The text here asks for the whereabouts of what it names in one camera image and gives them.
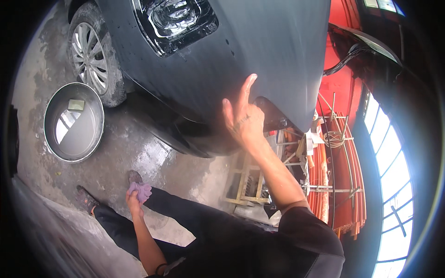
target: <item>sandal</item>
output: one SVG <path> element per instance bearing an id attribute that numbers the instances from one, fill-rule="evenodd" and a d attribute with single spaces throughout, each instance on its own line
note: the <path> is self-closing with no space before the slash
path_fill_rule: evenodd
<path id="1" fill-rule="evenodd" d="M 99 202 L 96 201 L 89 193 L 86 191 L 85 187 L 78 185 L 76 186 L 77 194 L 76 194 L 76 201 L 79 202 L 82 208 L 84 208 L 89 215 L 91 214 L 91 211 L 93 208 L 97 205 L 99 205 Z"/>

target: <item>black shirt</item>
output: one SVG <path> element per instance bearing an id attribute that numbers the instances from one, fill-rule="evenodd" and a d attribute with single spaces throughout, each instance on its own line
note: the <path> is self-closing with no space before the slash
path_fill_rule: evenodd
<path id="1" fill-rule="evenodd" d="M 337 235 L 306 207 L 292 207 L 278 232 L 227 223 L 230 232 L 187 256 L 167 277 L 339 277 L 343 247 Z"/>

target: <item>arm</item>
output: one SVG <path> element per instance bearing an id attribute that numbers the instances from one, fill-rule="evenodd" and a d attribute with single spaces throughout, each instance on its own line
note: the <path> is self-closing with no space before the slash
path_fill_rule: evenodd
<path id="1" fill-rule="evenodd" d="M 139 258 L 145 271 L 150 276 L 156 274 L 155 271 L 157 267 L 167 263 L 167 261 L 161 249 L 159 249 L 159 246 L 148 231 L 144 221 L 144 211 L 141 208 L 143 202 L 138 201 L 136 197 L 137 194 L 137 190 L 133 191 L 131 195 L 129 195 L 127 191 L 126 200 L 128 207 L 130 208 L 131 217 L 133 218 L 136 238 L 138 239 Z M 166 266 L 160 267 L 158 274 L 162 274 L 165 267 Z"/>
<path id="2" fill-rule="evenodd" d="M 226 127 L 233 138 L 258 162 L 267 187 L 282 214 L 294 206 L 309 207 L 299 183 L 263 136 L 264 113 L 248 103 L 250 87 L 256 77 L 256 74 L 251 74 L 246 79 L 234 106 L 228 99 L 222 101 Z"/>

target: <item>wheel arch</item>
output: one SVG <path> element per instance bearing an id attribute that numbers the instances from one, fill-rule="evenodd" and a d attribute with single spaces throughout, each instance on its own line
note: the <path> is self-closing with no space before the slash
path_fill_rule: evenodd
<path id="1" fill-rule="evenodd" d="M 93 2 L 94 4 L 96 4 L 97 6 L 99 6 L 97 4 L 96 1 L 94 0 L 71 0 L 66 6 L 68 9 L 68 23 L 71 24 L 71 20 L 73 20 L 73 16 L 76 13 L 76 11 L 80 8 L 81 5 L 85 4 L 86 2 Z"/>

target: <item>black pants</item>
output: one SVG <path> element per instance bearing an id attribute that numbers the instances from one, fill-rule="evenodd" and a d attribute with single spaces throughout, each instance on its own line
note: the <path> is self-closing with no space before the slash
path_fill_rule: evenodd
<path id="1" fill-rule="evenodd" d="M 242 231 L 260 229 L 253 225 L 246 227 L 240 220 L 223 211 L 182 199 L 164 190 L 153 187 L 151 192 L 152 195 L 144 205 L 175 219 L 196 237 L 186 247 L 155 239 L 168 264 L 186 257 L 199 246 L 223 243 L 228 238 L 239 237 Z M 106 205 L 98 205 L 94 215 L 117 246 L 139 259 L 136 232 L 130 220 Z"/>

